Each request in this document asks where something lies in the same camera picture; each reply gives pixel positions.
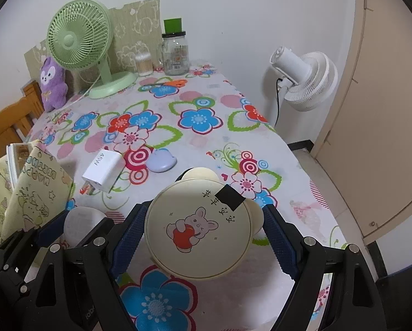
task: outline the blue grip pad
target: blue grip pad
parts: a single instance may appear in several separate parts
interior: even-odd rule
[[[264,224],[263,229],[266,233],[267,239],[271,243],[271,247],[277,257],[278,263],[284,273],[290,275],[293,280],[299,277],[299,270],[296,266],[296,252],[283,229],[278,224],[272,213],[278,213],[275,207],[269,205],[263,207]]]
[[[38,247],[49,247],[63,234],[63,224],[68,212],[69,210],[64,210],[38,230],[38,235],[35,239]]]
[[[141,236],[143,235],[145,216],[148,208],[142,205],[137,212],[129,228],[123,234],[113,253],[113,266],[110,273],[114,278],[123,274],[128,269],[132,256],[134,255]]]

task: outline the fan base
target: fan base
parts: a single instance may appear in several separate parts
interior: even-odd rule
[[[112,81],[103,83],[97,82],[90,90],[88,97],[92,99],[108,97],[115,94],[126,87],[131,86],[137,79],[137,74],[132,72],[118,72],[112,75]]]

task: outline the purple plush toy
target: purple plush toy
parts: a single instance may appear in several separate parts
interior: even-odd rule
[[[68,91],[65,83],[65,69],[50,56],[41,68],[41,91],[46,112],[65,105]]]

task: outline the door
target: door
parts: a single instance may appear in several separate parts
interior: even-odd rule
[[[366,0],[353,79],[316,159],[364,236],[412,202],[412,14]]]

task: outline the table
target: table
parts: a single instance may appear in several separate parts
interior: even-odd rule
[[[304,236],[345,247],[326,202],[286,143],[211,65],[178,78],[155,72],[115,95],[85,97],[56,115],[44,114],[29,136],[37,138],[74,178],[69,209],[94,207],[121,222],[136,203],[151,200],[186,169],[203,166],[234,187],[250,181],[250,188],[239,189],[242,195],[261,206],[274,204]],[[101,148],[123,153],[126,168],[110,193],[88,193],[81,176]],[[173,169],[157,174],[146,168],[156,148],[177,157]],[[117,281],[140,331],[252,330],[277,318],[293,286],[263,231],[233,272],[196,283],[161,272],[142,239]],[[309,330],[318,328],[329,285],[326,275]]]

